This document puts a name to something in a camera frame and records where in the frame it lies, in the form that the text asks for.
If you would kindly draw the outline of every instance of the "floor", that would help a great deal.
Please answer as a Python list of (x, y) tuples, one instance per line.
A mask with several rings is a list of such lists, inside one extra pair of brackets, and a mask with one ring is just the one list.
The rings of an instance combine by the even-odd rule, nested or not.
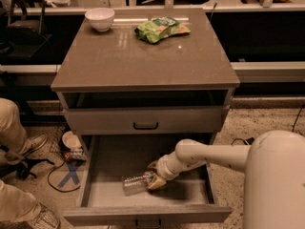
[[(288, 130), (305, 135), (305, 110), (302, 109), (304, 103), (304, 98), (277, 98), (276, 100), (269, 98), (234, 99), (223, 129), (216, 136), (214, 143), (231, 144), (235, 141), (235, 144), (242, 144), (242, 141), (239, 139), (256, 138), (270, 130)], [(31, 157), (49, 158), (55, 165), (50, 165), (47, 162), (37, 164), (32, 169), (37, 174), (37, 178), (28, 177), (26, 180), (19, 180), (15, 174), (10, 174), (3, 179), (7, 184), (15, 185), (27, 192), (33, 193), (38, 200), (60, 217), (62, 229), (72, 229), (73, 227), (63, 219), (62, 213), (75, 206), (78, 184), (77, 182), (74, 184), (71, 178), (66, 183), (63, 182), (69, 169), (60, 155), (57, 143), (64, 132), (64, 128), (65, 125), (63, 123), (52, 126), (27, 126), (26, 129), (29, 135), (45, 133), (49, 136), (48, 144), (43, 149), (33, 153)], [(4, 162), (3, 154), (0, 154), (0, 164), (1, 162)], [(80, 178), (82, 170), (83, 165), (76, 171)], [(224, 223), (176, 224), (162, 228), (242, 228), (244, 175), (217, 165), (212, 165), (212, 171), (214, 189), (220, 205), (233, 208), (233, 212)], [(27, 229), (28, 227), (24, 223), (5, 221), (0, 222), (0, 229), (2, 228)], [(92, 228), (120, 229), (123, 227), (99, 226)]]

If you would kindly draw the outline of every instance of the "sneaker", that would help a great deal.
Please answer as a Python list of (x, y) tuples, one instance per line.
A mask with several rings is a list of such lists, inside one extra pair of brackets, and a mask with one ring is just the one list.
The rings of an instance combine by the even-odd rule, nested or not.
[(26, 221), (26, 223), (32, 229), (58, 229), (60, 224), (59, 218), (46, 206), (40, 205), (41, 211), (39, 215), (35, 219)]
[[(21, 156), (28, 156), (29, 154), (37, 151), (42, 148), (48, 141), (47, 135), (35, 135), (29, 137), (24, 144), (24, 152), (19, 154)], [(21, 161), (20, 158), (14, 156), (12, 154), (5, 154), (5, 158), (7, 160), (7, 164), (15, 165)]]

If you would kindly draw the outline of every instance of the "desk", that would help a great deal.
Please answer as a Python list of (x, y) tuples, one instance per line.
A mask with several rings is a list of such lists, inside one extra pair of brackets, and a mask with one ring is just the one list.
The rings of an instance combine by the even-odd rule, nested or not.
[[(136, 26), (159, 16), (191, 34), (156, 45), (138, 40)], [(182, 136), (213, 143), (238, 84), (202, 9), (116, 10), (103, 33), (84, 21), (51, 84), (89, 153), (77, 208), (65, 219), (74, 226), (223, 221), (231, 209), (217, 204), (209, 166), (189, 173), (192, 182), (183, 176), (173, 194), (174, 183), (145, 199), (122, 195), (119, 176), (143, 171)]]

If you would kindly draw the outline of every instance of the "drawer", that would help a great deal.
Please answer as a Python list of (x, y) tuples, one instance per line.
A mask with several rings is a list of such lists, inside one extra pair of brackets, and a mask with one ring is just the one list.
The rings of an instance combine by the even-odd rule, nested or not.
[(79, 135), (213, 133), (222, 127), (223, 107), (65, 110)]
[(176, 142), (169, 135), (94, 136), (76, 208), (64, 218), (73, 226), (138, 228), (224, 221), (232, 209), (218, 205), (209, 165), (181, 174), (159, 191), (124, 194), (122, 177), (144, 172)]

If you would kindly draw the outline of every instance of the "green chip bag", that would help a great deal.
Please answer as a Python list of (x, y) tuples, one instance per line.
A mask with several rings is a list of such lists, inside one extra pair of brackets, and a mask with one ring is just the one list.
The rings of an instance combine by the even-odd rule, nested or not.
[(186, 26), (171, 17), (159, 17), (146, 21), (134, 31), (138, 39), (152, 44), (173, 35), (191, 32)]

